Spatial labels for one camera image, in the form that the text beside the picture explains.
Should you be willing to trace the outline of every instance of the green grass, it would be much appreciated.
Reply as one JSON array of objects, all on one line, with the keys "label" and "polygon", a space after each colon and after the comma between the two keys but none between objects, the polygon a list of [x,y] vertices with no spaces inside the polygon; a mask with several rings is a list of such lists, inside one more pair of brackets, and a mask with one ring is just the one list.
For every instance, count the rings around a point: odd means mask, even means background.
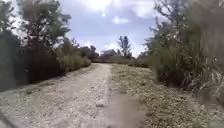
[{"label": "green grass", "polygon": [[199,105],[186,94],[159,85],[149,69],[113,65],[112,73],[122,92],[137,96],[145,108],[145,128],[219,128],[214,124],[224,119],[221,112]]}]

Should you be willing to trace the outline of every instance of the tree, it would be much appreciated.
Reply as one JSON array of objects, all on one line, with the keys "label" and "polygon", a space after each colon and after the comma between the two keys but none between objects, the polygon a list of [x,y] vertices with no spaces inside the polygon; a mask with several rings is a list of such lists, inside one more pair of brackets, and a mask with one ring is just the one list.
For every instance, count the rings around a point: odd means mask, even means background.
[{"label": "tree", "polygon": [[90,51],[91,51],[90,56],[89,56],[90,60],[93,61],[93,60],[95,60],[99,57],[99,54],[96,52],[96,47],[91,45],[90,46]]},{"label": "tree", "polygon": [[118,44],[120,46],[122,55],[126,58],[131,58],[131,44],[127,36],[120,36]]},{"label": "tree", "polygon": [[61,13],[59,1],[19,0],[21,30],[28,47],[53,47],[69,31],[69,15]]},{"label": "tree", "polygon": [[59,1],[18,0],[18,3],[29,82],[62,75],[64,69],[54,46],[61,43],[69,31],[70,16],[62,14]]},{"label": "tree", "polygon": [[0,87],[8,89],[25,81],[23,60],[20,58],[20,40],[12,33],[14,17],[10,2],[0,1]]},{"label": "tree", "polygon": [[116,56],[117,53],[114,50],[106,50],[103,51],[103,54],[101,55],[101,59],[108,60],[110,57]]},{"label": "tree", "polygon": [[189,89],[205,67],[202,29],[191,19],[191,4],[185,0],[160,0],[155,9],[168,20],[152,29],[148,53],[158,79]]}]

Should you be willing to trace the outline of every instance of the gravel path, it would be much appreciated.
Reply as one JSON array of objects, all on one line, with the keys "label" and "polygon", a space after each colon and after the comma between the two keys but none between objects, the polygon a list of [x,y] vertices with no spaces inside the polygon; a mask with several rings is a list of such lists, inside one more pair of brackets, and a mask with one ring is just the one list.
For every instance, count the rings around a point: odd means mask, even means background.
[{"label": "gravel path", "polygon": [[0,93],[0,110],[18,128],[106,128],[110,65],[95,66]]}]

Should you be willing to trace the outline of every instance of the bush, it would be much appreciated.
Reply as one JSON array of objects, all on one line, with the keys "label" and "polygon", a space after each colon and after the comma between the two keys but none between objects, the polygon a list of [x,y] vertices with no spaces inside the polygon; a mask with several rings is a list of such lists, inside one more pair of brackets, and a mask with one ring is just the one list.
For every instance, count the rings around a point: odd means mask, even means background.
[{"label": "bush", "polygon": [[66,55],[58,58],[58,60],[65,73],[78,70],[82,67],[88,67],[91,64],[89,59],[81,58],[79,55]]},{"label": "bush", "polygon": [[198,45],[157,47],[152,55],[153,66],[160,81],[186,89],[203,72],[205,56]]},{"label": "bush", "polygon": [[84,57],[81,59],[81,64],[82,67],[88,67],[91,65],[91,61],[88,58]]},{"label": "bush", "polygon": [[148,68],[149,61],[146,58],[145,59],[135,59],[135,60],[132,60],[128,66]]},{"label": "bush", "polygon": [[28,81],[33,83],[64,74],[54,51],[26,51],[25,65]]}]

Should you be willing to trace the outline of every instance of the foliage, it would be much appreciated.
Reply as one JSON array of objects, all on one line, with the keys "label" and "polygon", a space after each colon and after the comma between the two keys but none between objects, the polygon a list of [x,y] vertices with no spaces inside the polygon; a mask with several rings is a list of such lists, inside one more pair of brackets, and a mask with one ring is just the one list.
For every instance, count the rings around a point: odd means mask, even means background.
[{"label": "foliage", "polygon": [[58,1],[20,0],[19,5],[21,30],[26,34],[24,41],[28,48],[53,47],[69,31],[70,16],[61,13]]},{"label": "foliage", "polygon": [[4,85],[0,87],[0,91],[25,82],[20,40],[12,32],[12,12],[10,2],[0,1],[0,85]]},{"label": "foliage", "polygon": [[133,58],[127,58],[122,56],[119,53],[119,50],[117,52],[115,50],[105,50],[100,55],[98,59],[96,59],[94,62],[97,63],[116,63],[116,64],[129,64]]},{"label": "foliage", "polygon": [[130,41],[128,39],[127,36],[120,36],[118,44],[120,46],[121,49],[121,53],[122,56],[124,56],[125,58],[131,58],[132,54],[131,54],[131,44]]},{"label": "foliage", "polygon": [[82,57],[87,57],[91,61],[94,59],[97,59],[99,57],[99,54],[96,53],[96,48],[94,46],[89,47],[81,47],[80,48],[80,54]]},{"label": "foliage", "polygon": [[81,48],[79,48],[79,45],[74,40],[70,41],[68,38],[65,38],[64,43],[56,51],[60,65],[65,70],[65,73],[87,67],[91,64],[88,58],[81,56]]},{"label": "foliage", "polygon": [[206,67],[202,30],[189,16],[183,0],[162,0],[156,10],[169,21],[159,24],[148,40],[149,57],[160,81],[184,89]]},{"label": "foliage", "polygon": [[142,52],[137,59],[133,59],[129,66],[133,67],[142,67],[142,68],[149,68],[150,67],[150,59],[148,57],[147,52]]}]

